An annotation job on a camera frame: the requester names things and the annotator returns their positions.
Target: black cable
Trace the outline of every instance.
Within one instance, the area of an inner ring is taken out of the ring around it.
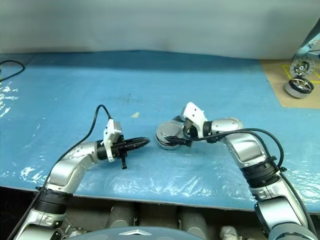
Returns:
[[[311,50],[311,51],[309,51],[308,53],[311,53],[311,52],[317,52],[317,51],[320,51],[320,49],[317,49],[317,50]]]
[[[0,82],[14,77],[14,76],[22,73],[22,72],[26,69],[25,65],[23,65],[21,62],[15,61],[15,60],[5,60],[5,61],[2,61],[2,62],[0,62],[0,66],[1,66],[2,64],[4,64],[4,63],[16,63],[16,64],[19,64],[19,65],[22,67],[22,69],[21,69],[20,71],[17,71],[16,73],[10,75],[10,76],[7,76],[7,77],[5,77],[5,78],[0,78]]]
[[[91,127],[90,127],[90,130],[89,132],[80,140],[78,141],[76,144],[74,144],[72,147],[70,147],[67,151],[65,151],[59,158],[58,160],[55,162],[55,164],[53,165],[53,167],[59,162],[61,161],[72,149],[74,149],[76,146],[78,146],[79,144],[81,144],[83,141],[85,141],[90,135],[91,133],[93,132],[94,128],[95,128],[95,125],[96,125],[96,121],[97,121],[97,116],[98,116],[98,112],[99,112],[99,109],[100,108],[103,108],[105,113],[107,114],[108,116],[108,119],[111,119],[111,115],[109,114],[107,108],[100,104],[99,106],[96,107],[96,110],[95,110],[95,113],[94,113],[94,117],[93,117],[93,121],[92,121],[92,124],[91,124]],[[53,169],[53,167],[51,168],[49,174],[46,176],[46,179],[44,181],[44,184],[42,185],[42,187],[40,188],[40,190],[38,191],[38,193],[36,194],[36,196],[34,197],[33,201],[31,202],[31,204],[29,205],[29,207],[27,208],[27,210],[25,211],[25,213],[23,214],[23,216],[20,218],[19,222],[15,225],[14,229],[12,230],[12,232],[10,233],[10,235],[8,236],[7,240],[11,240],[15,237],[17,231],[20,229],[21,225],[24,223],[24,221],[26,220],[30,210],[34,207],[36,201],[38,200],[38,198],[40,197],[40,194],[42,193],[42,191],[44,190],[47,182],[48,182],[48,179],[49,179],[49,176],[51,174],[51,171]]]
[[[202,141],[202,140],[208,140],[208,139],[211,139],[211,138],[216,139],[218,137],[223,137],[223,136],[225,137],[225,136],[228,136],[228,135],[231,135],[231,134],[251,134],[251,135],[255,136],[260,141],[260,143],[261,143],[261,145],[262,145],[262,147],[263,147],[263,149],[265,151],[266,157],[270,158],[271,155],[270,155],[270,152],[269,152],[265,142],[262,140],[262,138],[258,134],[254,133],[253,131],[264,133],[264,134],[268,135],[269,137],[271,137],[275,141],[275,143],[277,144],[277,146],[279,148],[279,151],[280,151],[280,159],[279,159],[279,163],[277,165],[277,167],[280,168],[282,163],[283,163],[283,161],[284,161],[284,149],[283,149],[282,145],[280,144],[280,142],[278,141],[278,139],[274,135],[272,135],[270,132],[268,132],[266,130],[263,130],[263,129],[260,129],[260,128],[242,128],[242,129],[239,129],[239,130],[226,131],[226,132],[221,132],[221,133],[208,135],[208,136],[204,136],[204,137],[198,137],[198,138],[190,137],[189,135],[187,135],[187,133],[185,131],[183,131],[183,135],[184,135],[185,138],[187,138],[188,140],[191,140],[191,141]],[[311,219],[311,217],[310,217],[310,215],[308,213],[308,210],[307,210],[304,202],[301,200],[301,198],[298,195],[297,191],[292,186],[290,181],[286,178],[286,176],[281,171],[279,171],[279,172],[280,172],[280,176],[286,182],[286,184],[288,185],[288,187],[292,191],[293,195],[297,199],[298,203],[300,204],[300,206],[302,208],[302,211],[303,211],[303,213],[304,213],[304,215],[306,217],[309,230],[315,236],[317,236],[315,225],[312,222],[312,219]]]

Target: table surface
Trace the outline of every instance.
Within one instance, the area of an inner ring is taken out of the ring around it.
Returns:
[[[222,143],[196,142],[174,151],[157,145],[157,126],[192,101],[208,119],[237,117],[246,127],[276,135],[285,151],[285,174],[308,210],[320,212],[320,111],[281,107],[257,60],[151,51],[0,56],[7,59],[21,61],[26,70],[1,84],[1,186],[41,186],[104,104],[125,138],[151,142],[129,152],[126,170],[120,161],[91,168],[76,195],[252,210],[248,185]],[[17,69],[6,64],[2,76]],[[90,140],[102,139],[106,123],[100,113]]]

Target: round metal object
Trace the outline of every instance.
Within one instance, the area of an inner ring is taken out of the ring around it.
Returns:
[[[315,70],[315,61],[310,57],[296,57],[290,66],[290,74],[293,77],[307,77]]]
[[[177,136],[178,138],[183,138],[182,127],[183,125],[177,121],[166,121],[160,124],[155,133],[155,139],[159,146],[166,150],[174,150],[180,147],[178,144],[167,141],[165,137]]]
[[[285,91],[297,99],[307,97],[314,89],[314,85],[303,77],[295,77],[284,85]]]

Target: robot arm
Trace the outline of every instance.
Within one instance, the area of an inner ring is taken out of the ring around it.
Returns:
[[[191,140],[241,130],[244,127],[243,123],[236,118],[208,121],[204,112],[192,102],[182,110],[180,120],[183,122],[181,130],[185,136],[191,136],[192,138],[187,138]],[[177,140],[177,137],[165,139],[171,143],[185,144],[181,139]],[[208,143],[215,143],[217,140],[227,145],[235,163],[249,184],[249,189],[257,200],[254,206],[255,212],[270,240],[290,236],[317,239],[308,230],[307,217],[275,165],[275,159],[266,155],[256,137],[249,133],[236,133],[219,139],[207,138]]]
[[[101,160],[113,162],[122,159],[122,169],[127,168],[127,151],[138,149],[149,143],[146,137],[124,140],[119,122],[109,119],[103,132],[103,140],[77,145],[52,168],[49,177],[34,207],[29,211],[15,240],[60,239],[55,229],[66,217],[67,204],[77,190],[86,171]]]

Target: white wall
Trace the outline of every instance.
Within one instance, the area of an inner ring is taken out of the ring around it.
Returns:
[[[320,0],[0,0],[0,51],[291,58]]]

